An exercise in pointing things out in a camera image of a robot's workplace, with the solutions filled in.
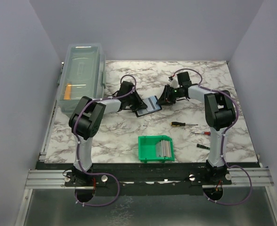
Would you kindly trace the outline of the black leather card holder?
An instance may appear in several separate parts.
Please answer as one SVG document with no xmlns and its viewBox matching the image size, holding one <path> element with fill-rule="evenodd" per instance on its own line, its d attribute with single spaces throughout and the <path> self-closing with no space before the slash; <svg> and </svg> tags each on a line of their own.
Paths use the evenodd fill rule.
<svg viewBox="0 0 277 226">
<path fill-rule="evenodd" d="M 135 112 L 136 117 L 142 117 L 144 115 L 148 115 L 162 110 L 162 107 L 159 104 L 157 104 L 157 101 L 158 101 L 157 96 L 151 96 L 143 99 L 142 101 L 147 105 L 147 108 L 144 108 L 144 109 L 141 108 L 138 111 L 136 111 Z"/>
</svg>

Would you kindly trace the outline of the green plastic bin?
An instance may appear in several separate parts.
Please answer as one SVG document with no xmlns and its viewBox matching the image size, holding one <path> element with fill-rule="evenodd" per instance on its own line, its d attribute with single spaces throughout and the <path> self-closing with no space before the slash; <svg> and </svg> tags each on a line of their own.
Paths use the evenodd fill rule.
<svg viewBox="0 0 277 226">
<path fill-rule="evenodd" d="M 159 158 L 156 155 L 156 144 L 161 140 L 168 140 L 170 142 L 172 157 Z M 139 136 L 138 137 L 138 158 L 141 162 L 166 162 L 174 161 L 173 141 L 166 135 L 160 136 Z"/>
</svg>

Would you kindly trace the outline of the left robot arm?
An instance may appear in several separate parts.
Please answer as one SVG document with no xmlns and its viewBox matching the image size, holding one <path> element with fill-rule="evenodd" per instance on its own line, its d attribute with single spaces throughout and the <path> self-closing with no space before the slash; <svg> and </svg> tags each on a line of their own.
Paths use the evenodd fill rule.
<svg viewBox="0 0 277 226">
<path fill-rule="evenodd" d="M 69 119 L 69 127 L 75 136 L 77 146 L 71 181 L 87 186 L 95 182 L 99 173 L 89 172 L 92 167 L 92 141 L 101 125 L 103 116 L 117 113 L 129 106 L 135 112 L 147 108 L 136 92 L 136 83 L 123 81 L 115 95 L 105 98 L 83 96 Z"/>
</svg>

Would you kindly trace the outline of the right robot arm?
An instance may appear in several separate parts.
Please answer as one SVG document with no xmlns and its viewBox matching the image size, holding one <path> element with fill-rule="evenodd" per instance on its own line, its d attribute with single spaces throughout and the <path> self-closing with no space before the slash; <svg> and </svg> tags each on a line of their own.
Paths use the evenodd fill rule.
<svg viewBox="0 0 277 226">
<path fill-rule="evenodd" d="M 226 175 L 225 148 L 229 129 L 237 122 L 237 104 L 227 90 L 219 91 L 193 84 L 188 72 L 177 74 L 179 87 L 165 85 L 158 105 L 172 105 L 184 97 L 204 104 L 205 119 L 210 128 L 210 152 L 201 179 L 213 185 Z"/>
</svg>

